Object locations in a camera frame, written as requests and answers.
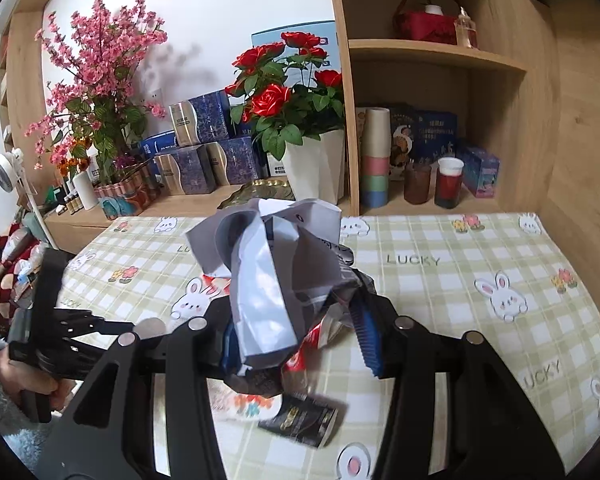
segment glass bottle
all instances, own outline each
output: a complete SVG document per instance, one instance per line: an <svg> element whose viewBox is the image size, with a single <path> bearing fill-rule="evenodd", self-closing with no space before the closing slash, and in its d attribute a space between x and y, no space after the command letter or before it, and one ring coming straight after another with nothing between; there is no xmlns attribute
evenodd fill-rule
<svg viewBox="0 0 600 480"><path fill-rule="evenodd" d="M475 22L466 13L464 7L460 7L460 15L456 19L455 24L458 46L478 48L478 35L475 30Z"/></svg>

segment white flower pot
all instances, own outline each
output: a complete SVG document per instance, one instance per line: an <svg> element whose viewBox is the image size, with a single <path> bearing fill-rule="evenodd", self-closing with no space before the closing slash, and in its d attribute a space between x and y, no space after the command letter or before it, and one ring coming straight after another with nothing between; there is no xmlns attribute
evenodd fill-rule
<svg viewBox="0 0 600 480"><path fill-rule="evenodd" d="M296 200L319 198L337 204L344 195L344 130L331 130L320 140L302 138L302 146L286 144L282 163Z"/></svg>

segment light blue fuzzy sleeve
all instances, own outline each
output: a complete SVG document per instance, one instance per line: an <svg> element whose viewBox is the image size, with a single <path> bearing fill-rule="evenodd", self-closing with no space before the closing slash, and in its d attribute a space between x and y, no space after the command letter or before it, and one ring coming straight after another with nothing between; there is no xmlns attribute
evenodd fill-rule
<svg viewBox="0 0 600 480"><path fill-rule="evenodd" d="M0 339L0 350L5 346L6 343ZM35 468L55 421L56 418L51 424L34 424L4 393L0 385L0 434L29 469Z"/></svg>

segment red gift basket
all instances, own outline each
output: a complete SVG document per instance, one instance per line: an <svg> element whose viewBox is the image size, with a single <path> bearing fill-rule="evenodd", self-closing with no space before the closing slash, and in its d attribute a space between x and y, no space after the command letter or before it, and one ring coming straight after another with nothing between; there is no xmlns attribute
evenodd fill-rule
<svg viewBox="0 0 600 480"><path fill-rule="evenodd" d="M461 7L460 0L453 0ZM394 14L394 31L401 40L433 41L458 44L455 21L457 16L440 16L410 10L402 12L407 0L402 0Z"/></svg>

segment cup with red liquid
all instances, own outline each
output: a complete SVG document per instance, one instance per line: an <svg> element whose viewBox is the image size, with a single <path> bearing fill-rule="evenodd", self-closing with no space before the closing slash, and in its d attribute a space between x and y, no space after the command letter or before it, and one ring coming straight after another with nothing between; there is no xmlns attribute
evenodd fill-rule
<svg viewBox="0 0 600 480"><path fill-rule="evenodd" d="M453 156L444 156L438 160L436 177L436 195L434 202L445 209L453 209L460 202L462 187L462 168L464 162Z"/></svg>

